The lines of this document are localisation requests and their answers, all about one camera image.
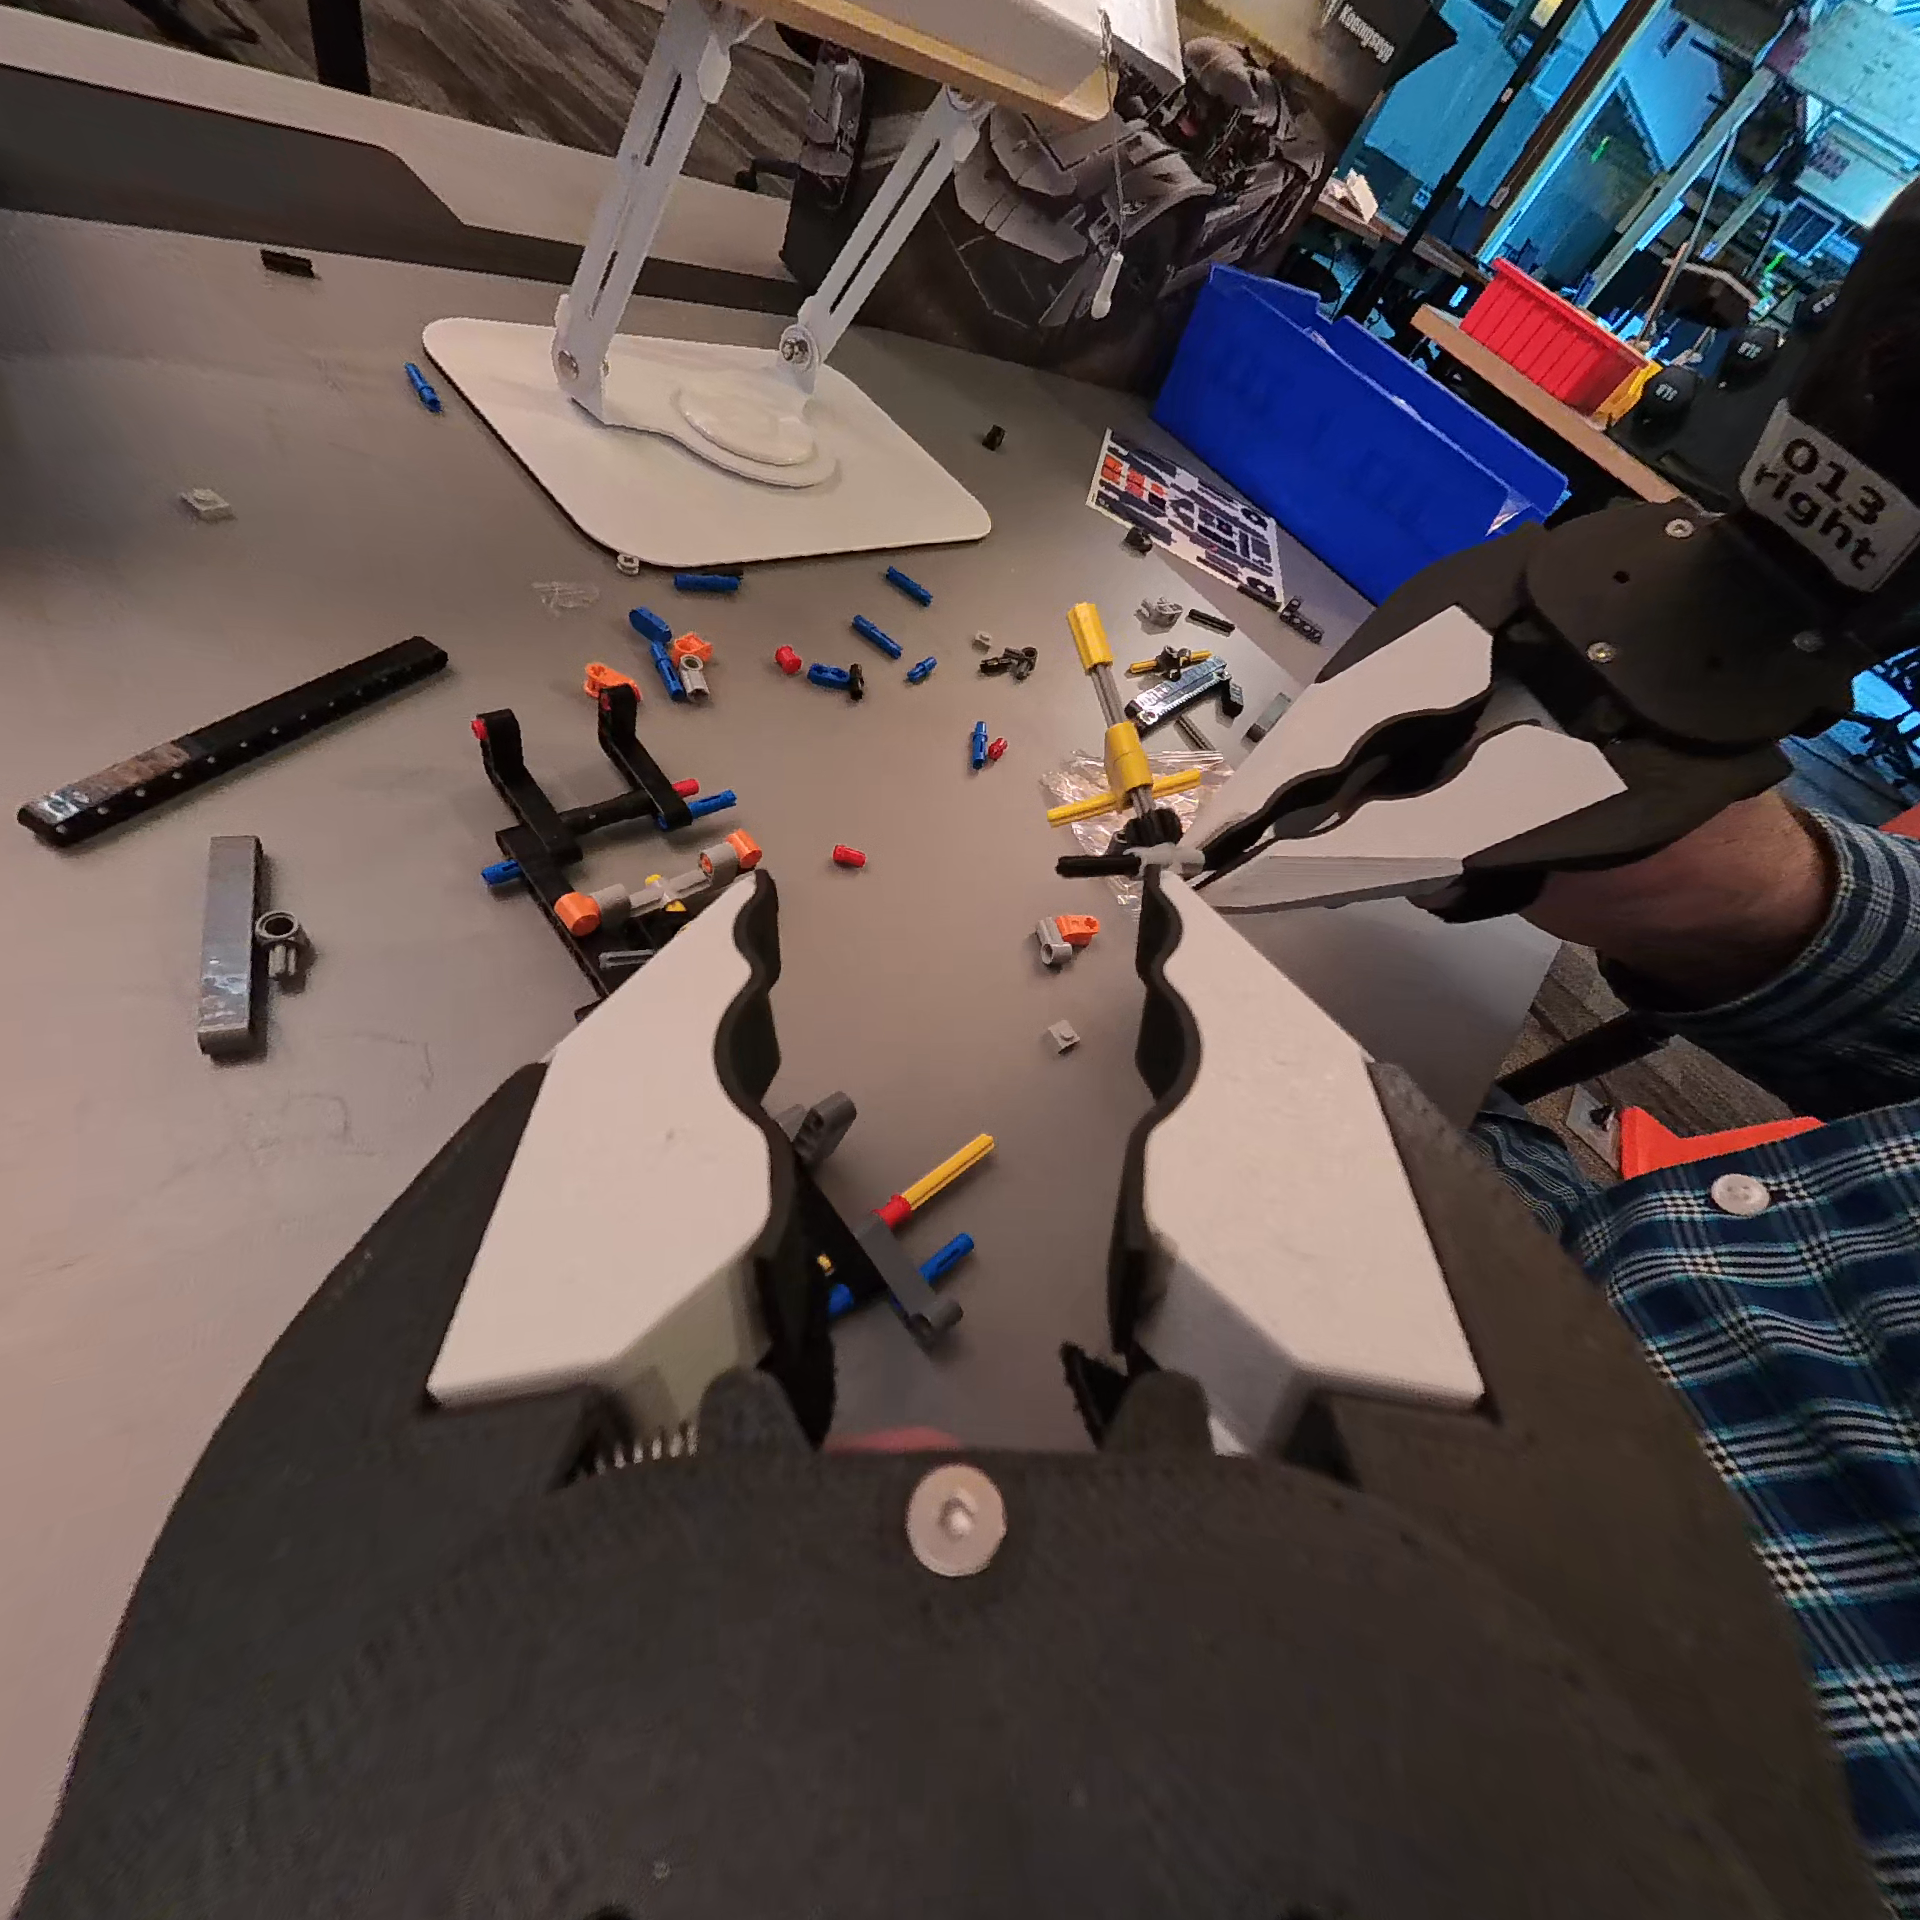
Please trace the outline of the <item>black dumbbell rack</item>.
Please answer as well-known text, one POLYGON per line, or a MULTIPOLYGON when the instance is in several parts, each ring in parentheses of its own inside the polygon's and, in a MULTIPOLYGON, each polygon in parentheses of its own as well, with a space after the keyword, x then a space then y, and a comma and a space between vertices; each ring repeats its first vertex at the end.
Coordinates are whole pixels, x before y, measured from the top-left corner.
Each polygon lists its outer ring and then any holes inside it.
POLYGON ((1648 464, 1685 442, 1748 446, 1790 373, 1791 350, 1777 325, 1721 327, 1649 373, 1611 438, 1648 464))

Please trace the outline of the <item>dark lego beam subassembly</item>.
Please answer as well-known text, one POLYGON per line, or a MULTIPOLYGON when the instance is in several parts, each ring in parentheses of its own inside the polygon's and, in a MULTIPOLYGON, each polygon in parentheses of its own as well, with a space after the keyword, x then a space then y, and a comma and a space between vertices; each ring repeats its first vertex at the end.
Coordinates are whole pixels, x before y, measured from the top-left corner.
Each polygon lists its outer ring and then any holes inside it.
POLYGON ((1125 717, 1139 730, 1152 730, 1215 697, 1237 697, 1232 665, 1219 654, 1164 650, 1152 662, 1156 679, 1125 704, 1125 717))

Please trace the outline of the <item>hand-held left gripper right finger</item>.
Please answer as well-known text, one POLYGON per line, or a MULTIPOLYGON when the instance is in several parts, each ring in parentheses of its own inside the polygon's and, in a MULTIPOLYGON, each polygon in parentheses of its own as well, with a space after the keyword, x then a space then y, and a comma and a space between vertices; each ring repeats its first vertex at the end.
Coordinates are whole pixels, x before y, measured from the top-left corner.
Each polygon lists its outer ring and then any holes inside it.
POLYGON ((1196 1380, 1219 1448, 1318 1394, 1468 1410, 1484 1383, 1368 1054, 1180 877, 1142 879, 1118 1351, 1196 1380))

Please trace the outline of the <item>black lego chassis assembly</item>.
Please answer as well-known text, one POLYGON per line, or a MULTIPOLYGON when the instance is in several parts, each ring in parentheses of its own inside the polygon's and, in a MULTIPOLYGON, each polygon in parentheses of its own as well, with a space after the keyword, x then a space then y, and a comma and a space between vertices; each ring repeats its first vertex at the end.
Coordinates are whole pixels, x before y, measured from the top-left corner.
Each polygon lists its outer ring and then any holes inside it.
MULTIPOLYGON (((731 831, 688 853, 679 871, 640 881, 584 887, 571 874, 595 836, 649 826, 671 831, 727 813, 731 790, 702 793, 692 780, 675 782, 637 737, 637 695, 627 686, 595 693, 597 740, 620 772, 612 797, 559 806, 531 772, 520 722, 515 710, 483 710, 471 720, 485 772, 511 823, 496 834, 497 860, 483 871, 494 896, 532 897, 582 973, 587 1001, 573 1016, 587 1018, 612 992, 645 972, 734 879, 760 874, 764 850, 749 831, 731 831)), ((828 1282, 830 1319, 886 1303, 915 1341, 935 1351, 957 1327, 961 1306, 944 1295, 947 1278, 971 1256, 973 1239, 956 1234, 932 1255, 915 1258, 901 1242, 902 1228, 942 1192, 984 1166, 995 1136, 981 1134, 893 1190, 878 1207, 847 1213, 817 1186, 808 1186, 807 1247, 828 1282)))

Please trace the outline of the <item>orange plastic object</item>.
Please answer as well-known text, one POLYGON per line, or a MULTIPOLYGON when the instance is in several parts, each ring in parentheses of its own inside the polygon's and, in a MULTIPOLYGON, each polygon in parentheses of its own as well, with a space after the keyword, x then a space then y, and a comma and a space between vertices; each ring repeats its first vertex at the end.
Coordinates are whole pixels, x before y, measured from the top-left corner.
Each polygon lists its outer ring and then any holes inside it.
POLYGON ((1615 1164, 1623 1180, 1653 1170, 1712 1160, 1748 1148, 1776 1145, 1821 1126, 1812 1118, 1766 1120, 1717 1134, 1683 1136, 1645 1109, 1621 1109, 1615 1118, 1615 1164))

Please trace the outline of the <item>red plastic bin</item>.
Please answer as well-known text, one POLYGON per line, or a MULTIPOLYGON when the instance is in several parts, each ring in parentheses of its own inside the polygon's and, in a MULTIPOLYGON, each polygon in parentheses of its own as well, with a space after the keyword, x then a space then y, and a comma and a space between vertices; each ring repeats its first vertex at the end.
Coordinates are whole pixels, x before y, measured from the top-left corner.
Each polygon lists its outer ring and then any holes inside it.
POLYGON ((1499 257, 1463 335, 1580 416, 1596 416, 1645 366, 1633 345, 1499 257))

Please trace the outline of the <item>person's right forearm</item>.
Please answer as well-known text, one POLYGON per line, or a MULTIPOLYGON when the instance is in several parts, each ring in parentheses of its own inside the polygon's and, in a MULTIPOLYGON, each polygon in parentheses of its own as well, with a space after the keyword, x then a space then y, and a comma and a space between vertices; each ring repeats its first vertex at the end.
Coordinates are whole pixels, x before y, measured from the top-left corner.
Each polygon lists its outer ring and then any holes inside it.
POLYGON ((1611 871, 1561 871, 1524 918, 1791 1112, 1918 1096, 1916 838, 1742 799, 1611 871))

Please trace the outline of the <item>small clear plastic bag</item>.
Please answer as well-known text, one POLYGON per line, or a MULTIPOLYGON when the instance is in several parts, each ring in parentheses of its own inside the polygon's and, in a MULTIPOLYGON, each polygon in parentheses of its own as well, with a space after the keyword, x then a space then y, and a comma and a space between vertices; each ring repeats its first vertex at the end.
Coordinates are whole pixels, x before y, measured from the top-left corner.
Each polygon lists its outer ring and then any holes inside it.
MULTIPOLYGON (((1148 808, 1169 812, 1180 838, 1193 823, 1205 797, 1230 780, 1230 764, 1215 752, 1148 752, 1152 775, 1148 808)), ((1127 825, 1136 820, 1134 804, 1109 780, 1103 758, 1077 752, 1040 782, 1047 797, 1047 825, 1072 836, 1069 853, 1107 855, 1127 825)))

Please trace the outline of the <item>blue plaid shirt person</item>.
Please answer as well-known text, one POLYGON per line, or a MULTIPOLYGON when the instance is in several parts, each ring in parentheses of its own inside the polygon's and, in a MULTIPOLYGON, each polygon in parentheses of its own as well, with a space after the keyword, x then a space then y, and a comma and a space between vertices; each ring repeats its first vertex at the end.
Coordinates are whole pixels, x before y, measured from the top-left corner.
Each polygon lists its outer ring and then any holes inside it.
POLYGON ((1619 1183, 1508 1098, 1472 1141, 1686 1401, 1791 1614, 1884 1903, 1916 1914, 1916 1103, 1619 1183))

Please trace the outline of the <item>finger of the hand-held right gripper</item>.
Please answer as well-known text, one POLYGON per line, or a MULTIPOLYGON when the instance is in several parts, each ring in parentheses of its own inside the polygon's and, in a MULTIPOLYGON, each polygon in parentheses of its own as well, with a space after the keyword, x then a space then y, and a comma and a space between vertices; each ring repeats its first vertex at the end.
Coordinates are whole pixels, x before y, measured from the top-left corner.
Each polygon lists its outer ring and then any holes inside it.
POLYGON ((1492 654, 1487 628, 1447 608, 1309 684, 1200 808, 1200 869, 1228 873, 1433 785, 1487 704, 1492 654))
POLYGON ((1457 879, 1468 860, 1624 793, 1607 754, 1551 727, 1476 743, 1460 772, 1400 799, 1363 799, 1336 823, 1281 836, 1214 877, 1221 913, 1413 896, 1457 879))

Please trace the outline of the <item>white book stand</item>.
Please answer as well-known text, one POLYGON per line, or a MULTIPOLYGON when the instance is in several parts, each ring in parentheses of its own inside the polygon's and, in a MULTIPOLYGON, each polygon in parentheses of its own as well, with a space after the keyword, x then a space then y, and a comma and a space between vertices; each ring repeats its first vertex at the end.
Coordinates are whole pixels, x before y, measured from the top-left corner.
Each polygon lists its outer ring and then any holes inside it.
POLYGON ((435 319, 422 350, 587 540, 649 567, 976 542, 987 510, 828 360, 992 106, 1089 124, 1113 63, 1048 93, 863 4, 668 4, 556 319, 435 319), (935 79, 932 98, 774 346, 620 330, 692 136, 758 17, 911 69, 935 79))

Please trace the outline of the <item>long black lego beam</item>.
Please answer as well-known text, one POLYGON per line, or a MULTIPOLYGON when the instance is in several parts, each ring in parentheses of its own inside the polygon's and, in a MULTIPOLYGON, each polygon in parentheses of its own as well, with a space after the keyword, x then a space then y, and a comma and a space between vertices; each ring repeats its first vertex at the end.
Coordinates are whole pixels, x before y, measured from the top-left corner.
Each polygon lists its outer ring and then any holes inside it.
POLYGON ((15 820, 47 847, 85 845, 444 669, 447 654, 412 634, 41 793, 20 804, 15 820))

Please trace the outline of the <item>wooden background table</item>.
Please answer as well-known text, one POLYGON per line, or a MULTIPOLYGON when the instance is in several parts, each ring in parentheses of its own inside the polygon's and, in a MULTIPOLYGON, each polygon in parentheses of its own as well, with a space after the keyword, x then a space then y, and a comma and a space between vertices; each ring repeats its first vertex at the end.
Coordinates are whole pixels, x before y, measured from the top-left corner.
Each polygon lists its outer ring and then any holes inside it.
POLYGON ((1607 472, 1609 481, 1640 501, 1688 497, 1670 478, 1639 461, 1607 436, 1591 417, 1547 396, 1523 373, 1513 369, 1484 342, 1470 338, 1460 321, 1433 304, 1419 304, 1409 325, 1439 354, 1472 373, 1491 392, 1499 392, 1508 409, 1524 414, 1545 434, 1563 442, 1580 461, 1607 472))

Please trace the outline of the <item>yellow connector axle lego assembly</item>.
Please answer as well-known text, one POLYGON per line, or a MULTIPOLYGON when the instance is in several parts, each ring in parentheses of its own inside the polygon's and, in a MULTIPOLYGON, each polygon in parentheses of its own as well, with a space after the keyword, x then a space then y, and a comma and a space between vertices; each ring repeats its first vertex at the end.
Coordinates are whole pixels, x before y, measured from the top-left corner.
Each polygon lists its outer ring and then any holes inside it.
POLYGON ((1107 783, 1088 804, 1092 813, 1118 813, 1119 830, 1107 850, 1061 855, 1054 871, 1061 879, 1129 881, 1156 871, 1189 879, 1205 874, 1208 856, 1183 841, 1185 820, 1172 801, 1180 796, 1200 793, 1208 768, 1156 775, 1139 724, 1125 710, 1113 645, 1099 610, 1089 601, 1073 602, 1068 612, 1068 630, 1103 720, 1099 756, 1107 783))

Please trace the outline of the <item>blue plastic bin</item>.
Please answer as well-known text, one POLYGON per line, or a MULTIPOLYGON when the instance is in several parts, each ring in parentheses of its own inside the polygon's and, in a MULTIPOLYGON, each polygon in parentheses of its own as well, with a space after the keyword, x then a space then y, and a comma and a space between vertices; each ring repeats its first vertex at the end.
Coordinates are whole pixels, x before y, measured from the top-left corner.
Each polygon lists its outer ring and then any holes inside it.
POLYGON ((1152 416, 1375 605, 1568 497, 1561 470, 1373 334, 1232 266, 1200 288, 1152 416))

